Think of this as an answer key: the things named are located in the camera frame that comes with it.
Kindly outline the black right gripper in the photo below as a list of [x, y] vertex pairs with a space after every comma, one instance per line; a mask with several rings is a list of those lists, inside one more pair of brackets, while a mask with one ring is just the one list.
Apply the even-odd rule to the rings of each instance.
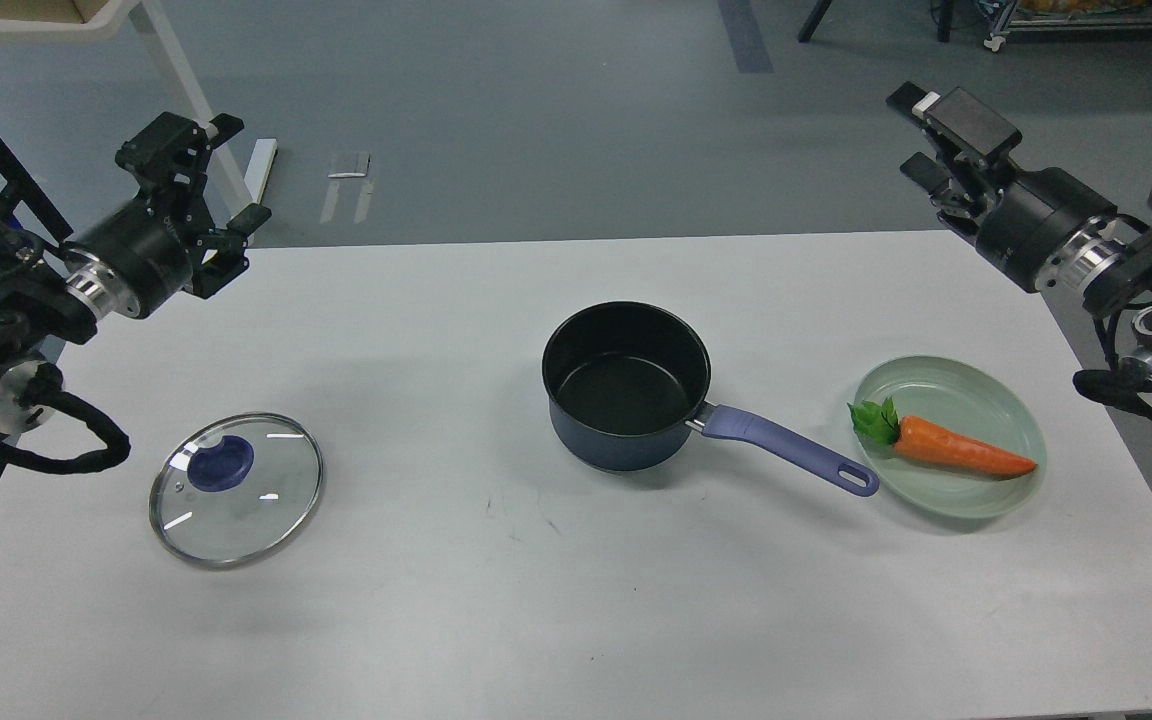
[[[1010, 154], [1020, 128], [965, 88], [937, 94], [905, 82], [886, 105], [934, 149], [935, 158], [910, 156], [900, 165], [902, 176], [929, 197], [946, 228], [975, 236], [975, 251], [1020, 290], [1041, 291], [1038, 275], [1051, 256], [1089, 220], [1117, 214], [1114, 202], [1064, 169], [1018, 172]], [[987, 213], [987, 185], [1002, 184], [1001, 200]]]

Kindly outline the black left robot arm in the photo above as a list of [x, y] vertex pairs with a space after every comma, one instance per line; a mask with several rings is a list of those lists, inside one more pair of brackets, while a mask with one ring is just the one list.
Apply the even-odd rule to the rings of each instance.
[[242, 131], [242, 119], [207, 122], [164, 111], [119, 147], [137, 192], [88, 232], [52, 240], [15, 211], [35, 197], [15, 170], [0, 190], [0, 477], [100, 473], [124, 462], [131, 441], [108, 414], [65, 389], [41, 343], [84, 344], [106, 316], [145, 319], [175, 293], [210, 300], [248, 268], [250, 238], [270, 209], [248, 200], [228, 223], [205, 199], [209, 162]]

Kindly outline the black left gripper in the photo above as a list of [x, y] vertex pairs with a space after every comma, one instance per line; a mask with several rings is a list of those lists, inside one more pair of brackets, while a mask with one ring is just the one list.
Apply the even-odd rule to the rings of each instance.
[[212, 228], [204, 200], [212, 152], [243, 128], [227, 113], [200, 124], [164, 111], [116, 150], [115, 164], [141, 187], [138, 196], [61, 247], [65, 291], [96, 320], [146, 319], [179, 291], [211, 300], [247, 272], [247, 247], [273, 211], [251, 202]]

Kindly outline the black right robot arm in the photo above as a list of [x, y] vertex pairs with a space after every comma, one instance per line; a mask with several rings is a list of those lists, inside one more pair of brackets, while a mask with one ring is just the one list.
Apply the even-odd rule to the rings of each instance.
[[1105, 365], [1076, 373], [1076, 392], [1152, 423], [1152, 222], [1064, 169], [1021, 168], [1020, 128], [964, 88], [905, 82], [886, 103], [932, 149], [900, 170], [938, 220], [1020, 290], [1069, 291], [1091, 316]]

